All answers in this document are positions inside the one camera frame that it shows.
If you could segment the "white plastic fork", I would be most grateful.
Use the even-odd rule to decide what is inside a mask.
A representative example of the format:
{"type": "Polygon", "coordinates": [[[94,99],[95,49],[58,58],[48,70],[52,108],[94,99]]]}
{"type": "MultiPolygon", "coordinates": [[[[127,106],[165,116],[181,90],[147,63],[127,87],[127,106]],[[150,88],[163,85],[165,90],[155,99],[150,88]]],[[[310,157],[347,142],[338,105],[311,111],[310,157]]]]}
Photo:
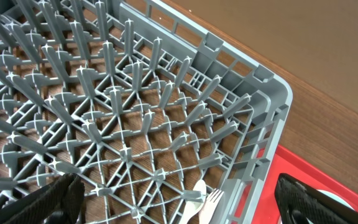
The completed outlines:
{"type": "Polygon", "coordinates": [[[214,189],[205,200],[203,208],[198,214],[199,224],[208,224],[224,192],[221,189],[214,189]]]}

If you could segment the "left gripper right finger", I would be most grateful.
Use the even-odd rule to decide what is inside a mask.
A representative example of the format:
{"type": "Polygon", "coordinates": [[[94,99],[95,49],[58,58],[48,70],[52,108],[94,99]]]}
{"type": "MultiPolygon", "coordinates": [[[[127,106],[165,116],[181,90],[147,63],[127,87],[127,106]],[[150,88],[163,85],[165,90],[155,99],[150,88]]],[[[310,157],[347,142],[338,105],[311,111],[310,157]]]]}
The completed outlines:
{"type": "Polygon", "coordinates": [[[274,196],[283,224],[358,223],[357,211],[286,173],[278,176],[274,196]]]}

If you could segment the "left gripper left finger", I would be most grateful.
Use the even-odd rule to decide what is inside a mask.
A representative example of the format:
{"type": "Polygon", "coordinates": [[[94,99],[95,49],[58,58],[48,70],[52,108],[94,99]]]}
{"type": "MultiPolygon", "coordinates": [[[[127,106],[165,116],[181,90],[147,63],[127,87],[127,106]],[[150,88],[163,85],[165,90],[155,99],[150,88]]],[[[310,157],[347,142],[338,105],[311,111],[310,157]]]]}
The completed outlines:
{"type": "Polygon", "coordinates": [[[0,223],[76,223],[85,198],[77,174],[64,174],[54,182],[0,210],[0,223]]]}

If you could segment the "white plastic spoon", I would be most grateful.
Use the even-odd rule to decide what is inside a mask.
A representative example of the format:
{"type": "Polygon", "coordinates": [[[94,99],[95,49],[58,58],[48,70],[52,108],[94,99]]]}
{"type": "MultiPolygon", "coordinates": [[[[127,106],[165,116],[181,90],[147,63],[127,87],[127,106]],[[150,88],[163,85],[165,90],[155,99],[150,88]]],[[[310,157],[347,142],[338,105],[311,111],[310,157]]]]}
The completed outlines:
{"type": "Polygon", "coordinates": [[[182,199],[186,201],[183,215],[179,224],[187,224],[188,221],[196,215],[204,205],[206,197],[206,183],[204,180],[199,180],[192,190],[184,190],[182,199]]]}

